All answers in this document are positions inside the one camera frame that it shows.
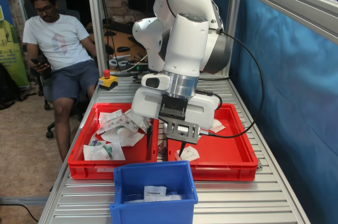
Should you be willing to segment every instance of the smartphone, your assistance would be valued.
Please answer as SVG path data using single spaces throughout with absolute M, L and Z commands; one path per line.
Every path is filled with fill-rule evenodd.
M 39 64 L 40 61 L 38 59 L 31 59 L 31 61 L 34 63 L 34 64 Z

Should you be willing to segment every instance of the floor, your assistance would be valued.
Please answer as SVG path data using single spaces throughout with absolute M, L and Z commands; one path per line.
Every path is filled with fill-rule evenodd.
M 31 92 L 37 92 L 36 85 Z M 47 125 L 54 121 L 53 105 L 51 110 L 43 105 L 43 97 L 35 95 L 0 110 L 0 201 L 48 197 L 54 185 L 62 162 L 55 136 L 45 137 Z M 70 125 L 73 139 L 80 125 L 77 116 L 70 118 Z M 27 207 L 36 219 L 44 208 L 41 203 Z M 1 224 L 36 223 L 23 207 L 0 206 L 0 218 Z

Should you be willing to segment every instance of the glasses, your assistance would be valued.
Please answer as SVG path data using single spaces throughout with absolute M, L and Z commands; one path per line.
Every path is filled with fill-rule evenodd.
M 46 12 L 47 14 L 49 14 L 52 11 L 52 6 L 53 5 L 48 5 L 48 6 L 45 6 L 44 8 L 36 8 L 35 11 L 37 12 L 38 15 L 43 14 L 43 12 Z

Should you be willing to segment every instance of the red tray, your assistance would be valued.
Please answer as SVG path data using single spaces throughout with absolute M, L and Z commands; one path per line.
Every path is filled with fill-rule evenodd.
M 75 145 L 68 157 L 70 175 L 73 179 L 112 179 L 113 170 L 116 167 L 130 163 L 144 163 L 157 161 L 157 138 L 158 120 L 153 121 L 153 133 L 149 149 L 147 149 L 147 136 L 136 143 L 133 147 L 122 147 L 125 161 L 85 161 L 83 157 L 83 145 L 88 145 L 90 138 L 99 128 L 100 112 L 114 112 L 122 109 L 126 112 L 132 107 L 130 103 L 123 104 L 94 104 L 88 118 L 75 142 Z
M 231 136 L 243 132 L 241 120 L 232 104 L 223 104 L 215 111 L 215 119 L 226 128 L 217 134 Z M 236 138 L 202 136 L 195 148 L 200 158 L 190 162 L 194 180 L 252 181 L 258 160 L 246 134 Z M 168 161 L 176 161 L 181 142 L 168 141 Z

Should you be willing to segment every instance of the backpack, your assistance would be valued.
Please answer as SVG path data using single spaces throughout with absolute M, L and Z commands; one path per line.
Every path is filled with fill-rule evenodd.
M 20 89 L 0 63 L 0 110 L 14 104 L 14 100 L 20 99 Z

